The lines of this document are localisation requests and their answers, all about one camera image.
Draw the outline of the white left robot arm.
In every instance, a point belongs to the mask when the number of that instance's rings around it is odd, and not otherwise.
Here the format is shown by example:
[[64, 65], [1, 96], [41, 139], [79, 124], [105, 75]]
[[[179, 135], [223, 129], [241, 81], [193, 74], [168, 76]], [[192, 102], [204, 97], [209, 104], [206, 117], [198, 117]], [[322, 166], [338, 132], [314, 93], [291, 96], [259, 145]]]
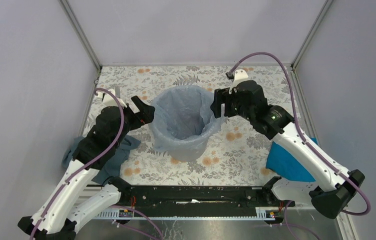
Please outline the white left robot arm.
[[134, 112], [116, 98], [115, 106], [103, 108], [95, 125], [73, 152], [69, 165], [47, 202], [32, 216], [22, 217], [17, 226], [35, 240], [73, 240], [76, 234], [112, 204], [126, 205], [130, 190], [112, 184], [82, 204], [75, 203], [85, 187], [115, 155], [124, 137], [154, 119], [155, 108], [133, 96]]

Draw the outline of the light blue plastic trash bag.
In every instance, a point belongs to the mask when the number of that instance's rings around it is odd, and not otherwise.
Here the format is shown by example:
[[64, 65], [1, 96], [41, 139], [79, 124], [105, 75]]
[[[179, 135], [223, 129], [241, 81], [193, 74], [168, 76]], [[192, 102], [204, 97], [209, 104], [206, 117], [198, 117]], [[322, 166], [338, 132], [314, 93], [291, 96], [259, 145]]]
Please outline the light blue plastic trash bag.
[[152, 100], [155, 107], [150, 129], [154, 137], [153, 148], [166, 152], [171, 140], [181, 134], [210, 134], [220, 131], [221, 118], [210, 110], [214, 95], [197, 85], [171, 87]]

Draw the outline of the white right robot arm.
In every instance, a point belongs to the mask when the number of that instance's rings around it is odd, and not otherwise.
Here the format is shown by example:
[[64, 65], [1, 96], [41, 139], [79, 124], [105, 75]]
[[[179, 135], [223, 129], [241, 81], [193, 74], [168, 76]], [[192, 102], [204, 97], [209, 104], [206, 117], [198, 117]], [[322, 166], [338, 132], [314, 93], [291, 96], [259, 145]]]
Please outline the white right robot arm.
[[314, 182], [272, 178], [262, 193], [264, 203], [280, 201], [312, 205], [321, 215], [335, 219], [359, 191], [365, 175], [349, 170], [328, 156], [281, 106], [268, 104], [263, 89], [253, 80], [234, 88], [216, 89], [210, 106], [215, 117], [240, 116], [255, 131], [290, 153], [314, 178]]

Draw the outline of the grey plastic trash bin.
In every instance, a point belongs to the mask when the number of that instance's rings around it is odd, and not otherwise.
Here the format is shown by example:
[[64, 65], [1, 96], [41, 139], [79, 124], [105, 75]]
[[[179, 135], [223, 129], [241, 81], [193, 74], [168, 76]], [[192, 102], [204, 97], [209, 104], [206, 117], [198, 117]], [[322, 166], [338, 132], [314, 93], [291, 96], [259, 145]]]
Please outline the grey plastic trash bin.
[[210, 134], [178, 134], [174, 140], [170, 141], [168, 149], [169, 155], [181, 162], [192, 162], [197, 160], [206, 150]]

